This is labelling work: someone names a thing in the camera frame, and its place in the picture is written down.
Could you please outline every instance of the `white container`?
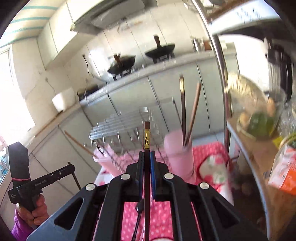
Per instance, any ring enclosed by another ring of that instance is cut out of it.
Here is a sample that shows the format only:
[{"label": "white container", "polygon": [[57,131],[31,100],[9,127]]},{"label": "white container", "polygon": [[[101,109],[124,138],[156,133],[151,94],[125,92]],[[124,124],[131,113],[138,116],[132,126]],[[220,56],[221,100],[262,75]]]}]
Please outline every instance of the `white container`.
[{"label": "white container", "polygon": [[54,98],[52,98],[52,102],[58,112],[69,109],[76,103],[76,95],[73,88],[69,88],[61,93],[58,93]]}]

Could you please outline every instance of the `orange package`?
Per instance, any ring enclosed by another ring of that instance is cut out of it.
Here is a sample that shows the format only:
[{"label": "orange package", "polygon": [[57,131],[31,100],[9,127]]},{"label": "orange package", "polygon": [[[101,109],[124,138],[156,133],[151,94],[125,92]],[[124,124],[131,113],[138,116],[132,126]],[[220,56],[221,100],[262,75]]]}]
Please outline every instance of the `orange package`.
[{"label": "orange package", "polygon": [[268,184],[296,195],[296,149],[285,144],[277,153]]}]

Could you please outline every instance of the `hand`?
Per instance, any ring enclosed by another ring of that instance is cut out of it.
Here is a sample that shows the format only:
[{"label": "hand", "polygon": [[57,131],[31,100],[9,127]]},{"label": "hand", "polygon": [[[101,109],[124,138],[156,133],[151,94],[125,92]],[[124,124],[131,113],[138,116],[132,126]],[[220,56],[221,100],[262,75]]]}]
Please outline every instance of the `hand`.
[{"label": "hand", "polygon": [[22,220],[24,220],[30,227],[34,225],[41,225],[49,215],[47,213],[47,206],[44,203],[45,198],[43,195],[39,195],[36,202],[37,208],[30,213],[26,208],[21,206],[19,203],[16,204],[16,210]]}]

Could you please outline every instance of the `silver screw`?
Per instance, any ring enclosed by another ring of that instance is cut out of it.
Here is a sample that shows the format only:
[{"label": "silver screw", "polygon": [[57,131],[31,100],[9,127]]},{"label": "silver screw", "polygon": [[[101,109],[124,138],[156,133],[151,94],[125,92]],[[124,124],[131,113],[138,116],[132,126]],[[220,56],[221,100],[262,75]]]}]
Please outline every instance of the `silver screw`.
[{"label": "silver screw", "polygon": [[96,188],[96,186],[95,186],[93,183],[87,184],[86,187],[85,187],[85,189],[86,189],[87,191],[92,191],[92,190],[94,190],[95,188]]},{"label": "silver screw", "polygon": [[121,175],[122,180],[128,180],[128,179],[130,179],[130,177],[131,176],[129,174],[127,174],[127,173]]},{"label": "silver screw", "polygon": [[174,178],[174,175],[171,174],[171,173],[166,173],[165,174],[165,179],[173,179]]},{"label": "silver screw", "polygon": [[207,183],[201,183],[200,184],[200,188],[202,188],[202,189],[208,189],[210,186],[209,186],[209,184],[207,184]]}]

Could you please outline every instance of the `wooden chopstick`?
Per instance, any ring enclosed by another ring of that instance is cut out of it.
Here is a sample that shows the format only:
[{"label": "wooden chopstick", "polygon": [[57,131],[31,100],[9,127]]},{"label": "wooden chopstick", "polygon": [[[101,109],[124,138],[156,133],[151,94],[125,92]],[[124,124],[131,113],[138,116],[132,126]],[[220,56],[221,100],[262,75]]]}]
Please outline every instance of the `wooden chopstick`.
[{"label": "wooden chopstick", "polygon": [[182,74],[180,75],[180,91],[181,91],[181,106],[182,106],[182,135],[183,135],[182,146],[184,146],[185,137],[186,137],[186,103],[185,103],[184,76]]},{"label": "wooden chopstick", "polygon": [[100,159],[97,155],[93,154],[89,149],[85,148],[78,140],[76,140],[73,136],[71,136],[67,131],[64,131],[64,133],[67,137],[69,137],[72,141],[74,141],[78,146],[80,146],[88,154],[94,156],[96,159]]},{"label": "wooden chopstick", "polygon": [[192,109],[192,112],[191,112],[191,120],[190,120],[190,124],[189,124],[189,131],[188,131],[188,134],[186,135],[186,138],[185,138],[185,146],[188,145],[189,140],[190,140],[190,136],[191,136],[191,133],[192,133],[192,128],[193,128],[193,124],[194,124],[194,120],[195,120],[195,116],[196,116],[198,101],[200,99],[201,87],[202,87],[202,85],[200,83],[197,83],[195,98],[194,98],[194,102],[193,102],[193,109]]}]

